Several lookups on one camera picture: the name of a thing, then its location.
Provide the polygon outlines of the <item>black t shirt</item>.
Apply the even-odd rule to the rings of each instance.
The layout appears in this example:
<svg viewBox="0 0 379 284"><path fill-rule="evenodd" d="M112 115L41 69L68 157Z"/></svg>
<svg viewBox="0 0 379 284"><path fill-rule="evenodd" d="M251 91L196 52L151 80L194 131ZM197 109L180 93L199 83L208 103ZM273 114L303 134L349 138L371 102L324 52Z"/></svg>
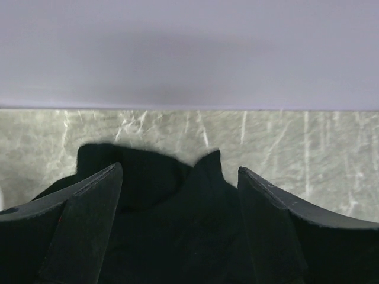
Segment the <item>black t shirt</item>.
<svg viewBox="0 0 379 284"><path fill-rule="evenodd" d="M99 283L253 283L237 189L220 152L194 165L155 151L108 143L80 146L76 173L56 192L119 163L120 199Z"/></svg>

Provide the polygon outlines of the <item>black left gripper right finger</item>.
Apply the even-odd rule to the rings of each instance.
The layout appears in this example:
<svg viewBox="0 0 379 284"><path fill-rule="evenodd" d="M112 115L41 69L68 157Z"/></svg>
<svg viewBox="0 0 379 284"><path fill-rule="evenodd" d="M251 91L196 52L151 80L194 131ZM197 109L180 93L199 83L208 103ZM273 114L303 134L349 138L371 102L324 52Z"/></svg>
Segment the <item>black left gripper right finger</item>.
<svg viewBox="0 0 379 284"><path fill-rule="evenodd" d="M238 171L255 283L377 283L378 224L321 208Z"/></svg>

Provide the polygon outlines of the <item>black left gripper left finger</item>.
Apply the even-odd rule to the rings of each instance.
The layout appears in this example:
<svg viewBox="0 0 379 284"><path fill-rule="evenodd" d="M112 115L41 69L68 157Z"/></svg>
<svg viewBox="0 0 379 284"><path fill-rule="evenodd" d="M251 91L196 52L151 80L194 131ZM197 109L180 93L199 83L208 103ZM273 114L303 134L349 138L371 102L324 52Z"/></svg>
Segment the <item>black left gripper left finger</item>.
<svg viewBox="0 0 379 284"><path fill-rule="evenodd" d="M1 283L97 283L122 181L116 163L1 211Z"/></svg>

